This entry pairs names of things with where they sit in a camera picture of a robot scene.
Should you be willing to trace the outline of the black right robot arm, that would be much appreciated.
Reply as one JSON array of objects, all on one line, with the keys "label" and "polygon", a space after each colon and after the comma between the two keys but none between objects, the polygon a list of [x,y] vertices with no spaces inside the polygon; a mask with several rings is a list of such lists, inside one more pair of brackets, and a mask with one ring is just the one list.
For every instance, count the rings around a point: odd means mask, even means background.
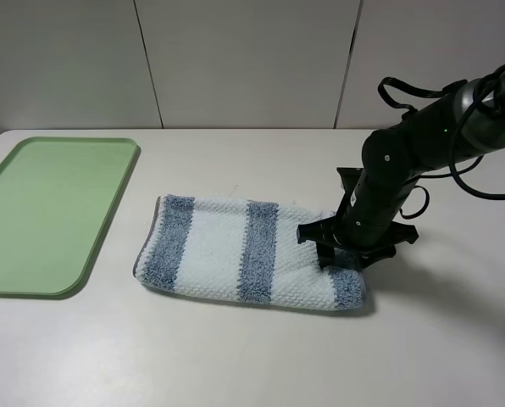
[{"label": "black right robot arm", "polygon": [[337,250],[355,254],[368,267],[393,257],[399,243],[414,243],[416,228],[394,218],[419,180],[438,179],[443,168],[468,194],[505,201],[505,193],[470,187],[456,167],[467,160],[479,164],[505,148],[505,64],[440,91],[386,77],[378,93],[389,106],[406,111],[401,122],[369,135],[362,168],[338,169],[345,195],[336,214],[297,227],[297,241],[315,243],[322,267],[334,263]]}]

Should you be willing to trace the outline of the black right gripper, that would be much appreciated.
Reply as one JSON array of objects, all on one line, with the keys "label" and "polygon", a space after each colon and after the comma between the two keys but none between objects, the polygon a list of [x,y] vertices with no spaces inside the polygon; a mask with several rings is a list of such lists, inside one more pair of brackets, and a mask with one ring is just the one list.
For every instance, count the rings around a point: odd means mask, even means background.
[{"label": "black right gripper", "polygon": [[416,180],[386,189],[363,169],[339,167],[337,173],[345,194],[336,216],[297,226],[297,243],[315,243],[321,269],[335,264],[341,245],[356,249],[359,264],[366,269],[393,258],[399,243],[416,242],[415,226],[394,221]]}]

